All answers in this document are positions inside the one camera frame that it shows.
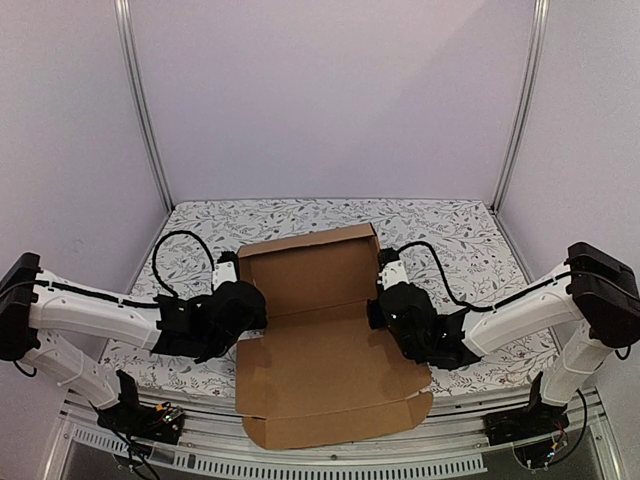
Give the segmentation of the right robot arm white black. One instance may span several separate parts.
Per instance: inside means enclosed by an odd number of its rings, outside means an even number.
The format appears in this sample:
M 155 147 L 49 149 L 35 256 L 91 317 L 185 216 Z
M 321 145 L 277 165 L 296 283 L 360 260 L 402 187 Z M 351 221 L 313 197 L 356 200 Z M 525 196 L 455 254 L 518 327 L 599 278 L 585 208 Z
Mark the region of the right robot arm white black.
M 518 412 L 524 435 L 539 435 L 610 354 L 639 340 L 633 270 L 585 242 L 571 245 L 563 263 L 525 289 L 489 306 L 455 299 L 458 309 L 450 314 L 438 313 L 428 292 L 409 281 L 401 252 L 380 252 L 377 296 L 368 301 L 367 316 L 371 329 L 388 330 L 417 364 L 457 370 L 517 339 L 578 322 Z

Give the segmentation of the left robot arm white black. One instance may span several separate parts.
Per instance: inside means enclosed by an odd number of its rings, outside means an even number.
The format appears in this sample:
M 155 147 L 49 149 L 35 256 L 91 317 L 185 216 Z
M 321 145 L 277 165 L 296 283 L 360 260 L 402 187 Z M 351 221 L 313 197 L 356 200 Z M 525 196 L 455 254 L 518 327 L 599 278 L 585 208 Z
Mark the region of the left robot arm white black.
M 244 332 L 267 325 L 264 296 L 237 273 L 234 254 L 226 252 L 213 267 L 211 293 L 136 299 L 63 279 L 27 252 L 1 279 L 1 358 L 32 366 L 109 414 L 126 433 L 141 433 L 153 411 L 140 404 L 135 380 L 98 365 L 61 332 L 197 363 L 220 358 Z

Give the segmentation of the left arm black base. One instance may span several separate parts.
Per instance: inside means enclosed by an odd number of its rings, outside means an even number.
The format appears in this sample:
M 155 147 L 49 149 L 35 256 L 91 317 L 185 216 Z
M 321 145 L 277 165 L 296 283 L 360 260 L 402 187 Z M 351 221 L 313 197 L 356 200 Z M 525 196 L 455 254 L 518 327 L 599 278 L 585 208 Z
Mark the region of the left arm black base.
M 98 424 L 119 434 L 169 445 L 177 445 L 182 435 L 185 411 L 170 402 L 155 406 L 140 403 L 135 380 L 122 370 L 116 371 L 120 382 L 118 402 L 98 409 Z

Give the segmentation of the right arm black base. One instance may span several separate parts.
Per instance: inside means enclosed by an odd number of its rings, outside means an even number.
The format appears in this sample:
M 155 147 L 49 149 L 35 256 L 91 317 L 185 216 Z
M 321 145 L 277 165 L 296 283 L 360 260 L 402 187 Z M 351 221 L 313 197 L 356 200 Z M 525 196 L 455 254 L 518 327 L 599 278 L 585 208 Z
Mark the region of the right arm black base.
M 524 407 L 486 414 L 482 417 L 484 433 L 491 446 L 550 434 L 569 426 L 567 406 L 551 406 L 542 402 L 540 394 L 543 373 L 534 379 L 529 400 Z

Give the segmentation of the brown cardboard paper box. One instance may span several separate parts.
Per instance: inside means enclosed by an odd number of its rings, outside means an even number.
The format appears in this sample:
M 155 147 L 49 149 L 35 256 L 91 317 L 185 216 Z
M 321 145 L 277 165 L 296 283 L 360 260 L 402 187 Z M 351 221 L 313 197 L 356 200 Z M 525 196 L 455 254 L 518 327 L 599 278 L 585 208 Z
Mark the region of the brown cardboard paper box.
M 235 407 L 258 446 L 360 441 L 429 414 L 430 370 L 368 323 L 379 251 L 367 223 L 239 249 L 241 279 L 266 301 L 266 329 L 236 346 Z

